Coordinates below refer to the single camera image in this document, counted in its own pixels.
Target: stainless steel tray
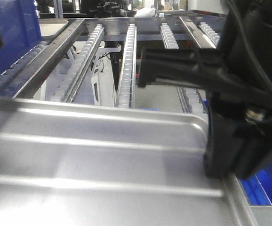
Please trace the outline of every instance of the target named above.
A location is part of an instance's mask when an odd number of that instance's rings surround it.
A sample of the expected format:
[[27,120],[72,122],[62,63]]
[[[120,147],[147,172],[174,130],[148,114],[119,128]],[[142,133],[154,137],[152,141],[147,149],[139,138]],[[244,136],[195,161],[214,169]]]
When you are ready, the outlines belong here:
[[255,225],[205,176],[207,130],[190,114],[0,99],[0,225]]

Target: metal rail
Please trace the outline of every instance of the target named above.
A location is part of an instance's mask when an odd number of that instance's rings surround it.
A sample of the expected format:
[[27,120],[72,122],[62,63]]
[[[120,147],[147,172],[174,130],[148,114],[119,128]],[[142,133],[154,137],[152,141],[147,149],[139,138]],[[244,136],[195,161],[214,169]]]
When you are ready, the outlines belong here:
[[172,33],[172,30],[170,29],[169,25],[167,23],[162,23],[160,28],[165,48],[179,49],[177,41],[175,40],[174,34]]
[[84,31],[84,19],[75,19],[39,53],[16,77],[0,90],[8,98],[32,98],[45,79]]
[[135,24],[130,24],[125,41],[119,88],[116,98],[116,106],[119,108],[134,108],[136,83],[136,45],[137,27]]
[[104,28],[101,24],[98,24],[79,53],[79,56],[68,70],[65,79],[61,81],[55,94],[50,98],[51,101],[71,103],[74,100],[103,35]]

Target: metal support bar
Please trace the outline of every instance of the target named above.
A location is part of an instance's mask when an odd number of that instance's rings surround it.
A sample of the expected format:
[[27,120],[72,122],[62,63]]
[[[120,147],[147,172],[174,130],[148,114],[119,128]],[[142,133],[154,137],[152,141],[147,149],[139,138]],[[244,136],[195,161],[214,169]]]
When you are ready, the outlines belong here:
[[0,89],[0,96],[32,98],[45,79],[73,45],[85,27],[75,19],[56,39],[39,53],[11,82]]
[[134,108],[135,105],[136,45],[137,27],[135,24],[130,24],[125,41],[116,99],[116,106],[120,108]]
[[53,0],[56,18],[63,18],[62,0]]
[[72,6],[73,6],[73,13],[76,13],[76,2],[75,2],[75,0],[72,0]]

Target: black cable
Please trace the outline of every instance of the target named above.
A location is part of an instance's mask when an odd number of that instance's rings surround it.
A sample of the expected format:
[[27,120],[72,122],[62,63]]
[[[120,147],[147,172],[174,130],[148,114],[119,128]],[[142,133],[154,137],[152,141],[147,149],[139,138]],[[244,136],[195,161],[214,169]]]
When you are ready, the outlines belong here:
[[100,72],[104,71],[104,60],[102,60],[102,62],[103,62],[103,68],[102,68],[102,70]]
[[239,10],[233,0],[227,0],[227,4],[228,7],[230,8],[230,13],[233,16],[236,29],[239,32],[241,40],[244,44],[245,51],[250,61],[249,65],[251,67],[251,70],[253,71],[254,75],[258,78],[258,80],[261,82],[262,86],[272,95],[272,82],[267,76],[262,66],[260,65],[246,37]]

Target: roller conveyor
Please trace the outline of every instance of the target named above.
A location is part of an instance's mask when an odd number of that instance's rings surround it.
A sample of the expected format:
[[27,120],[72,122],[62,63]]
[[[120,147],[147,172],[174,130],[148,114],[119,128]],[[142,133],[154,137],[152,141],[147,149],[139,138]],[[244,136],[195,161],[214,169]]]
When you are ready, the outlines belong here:
[[136,82],[136,44],[137,27],[130,24],[125,41],[122,68],[120,72],[119,91],[116,105],[119,108],[133,108]]

